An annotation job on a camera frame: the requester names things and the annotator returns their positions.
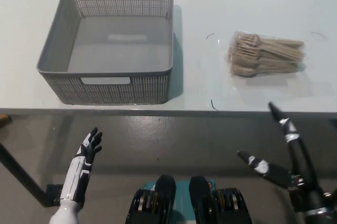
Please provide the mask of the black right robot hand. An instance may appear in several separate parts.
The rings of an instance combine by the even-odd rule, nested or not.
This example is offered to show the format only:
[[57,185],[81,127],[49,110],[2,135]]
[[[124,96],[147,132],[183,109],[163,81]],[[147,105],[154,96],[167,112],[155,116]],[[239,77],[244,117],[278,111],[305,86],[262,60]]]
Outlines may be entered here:
[[246,151],[238,151],[238,156],[260,177],[287,190],[294,211],[307,212],[315,209],[322,211],[323,208],[331,208],[331,202],[319,185],[313,162],[299,131],[285,112],[272,102],[269,102],[268,106],[274,121],[284,135],[290,155],[291,170],[286,170]]

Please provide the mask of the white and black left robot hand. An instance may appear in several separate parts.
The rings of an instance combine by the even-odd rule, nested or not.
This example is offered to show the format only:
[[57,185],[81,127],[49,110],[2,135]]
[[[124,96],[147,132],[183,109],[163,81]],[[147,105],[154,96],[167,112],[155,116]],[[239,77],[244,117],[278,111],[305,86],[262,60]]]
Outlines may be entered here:
[[102,132],[95,127],[81,143],[69,166],[60,200],[71,200],[82,204],[85,199],[95,155],[102,150]]

